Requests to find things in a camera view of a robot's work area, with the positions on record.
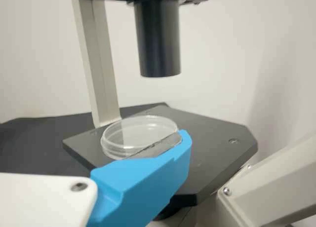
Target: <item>white wall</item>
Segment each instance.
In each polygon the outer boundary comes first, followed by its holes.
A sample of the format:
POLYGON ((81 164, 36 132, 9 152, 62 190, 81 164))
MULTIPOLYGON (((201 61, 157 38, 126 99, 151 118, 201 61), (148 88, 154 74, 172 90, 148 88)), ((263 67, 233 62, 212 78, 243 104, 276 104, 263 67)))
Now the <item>white wall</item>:
MULTIPOLYGON (((247 124, 257 159, 268 156, 316 129, 315 2, 181 7, 183 72, 160 79, 139 75, 132 7, 107 2, 119 104, 167 101, 247 124)), ((0 19, 0 122, 89 111, 71 0, 0 0, 0 19)))

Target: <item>blue clamp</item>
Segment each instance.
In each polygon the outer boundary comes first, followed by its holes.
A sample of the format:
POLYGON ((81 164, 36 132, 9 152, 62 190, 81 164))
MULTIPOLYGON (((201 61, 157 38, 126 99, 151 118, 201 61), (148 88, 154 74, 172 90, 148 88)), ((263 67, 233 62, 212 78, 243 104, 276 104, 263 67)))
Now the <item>blue clamp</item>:
POLYGON ((152 158, 125 159, 91 171, 98 198, 88 227, 144 227, 170 201, 188 176, 192 140, 152 158))

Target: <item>silver screw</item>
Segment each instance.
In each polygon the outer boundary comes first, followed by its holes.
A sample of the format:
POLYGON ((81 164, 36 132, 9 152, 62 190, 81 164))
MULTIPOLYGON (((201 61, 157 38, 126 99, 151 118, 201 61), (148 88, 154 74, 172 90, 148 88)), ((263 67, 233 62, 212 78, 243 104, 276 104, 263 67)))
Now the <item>silver screw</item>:
POLYGON ((223 188, 223 193, 224 193, 226 196, 232 195, 232 191, 231 191, 228 187, 224 187, 224 188, 223 188))
POLYGON ((82 191, 88 187, 88 184, 85 183, 76 183, 71 186, 71 191, 82 191))
POLYGON ((238 140, 237 138, 231 138, 231 139, 228 140, 228 142, 229 142, 230 144, 238 144, 238 143, 239 143, 239 140, 238 140))

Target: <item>white arm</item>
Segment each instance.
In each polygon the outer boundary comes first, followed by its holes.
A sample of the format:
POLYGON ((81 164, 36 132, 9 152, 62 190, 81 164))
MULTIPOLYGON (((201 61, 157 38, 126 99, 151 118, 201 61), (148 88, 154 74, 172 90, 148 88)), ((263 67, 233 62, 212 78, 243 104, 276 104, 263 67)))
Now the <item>white arm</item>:
POLYGON ((72 0, 93 123, 120 119, 104 0, 72 0))
POLYGON ((315 188, 313 135, 250 169, 245 167, 218 191, 216 199, 199 208, 199 221, 202 226, 283 227, 316 214, 315 188))

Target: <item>clear petri dish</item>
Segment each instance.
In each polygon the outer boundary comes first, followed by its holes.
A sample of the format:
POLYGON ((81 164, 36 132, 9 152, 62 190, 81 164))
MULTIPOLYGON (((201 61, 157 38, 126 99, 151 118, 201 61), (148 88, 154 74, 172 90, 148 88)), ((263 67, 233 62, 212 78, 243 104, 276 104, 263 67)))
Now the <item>clear petri dish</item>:
POLYGON ((162 116, 133 116, 111 124, 101 137, 105 155, 124 159, 178 131, 177 124, 162 116))

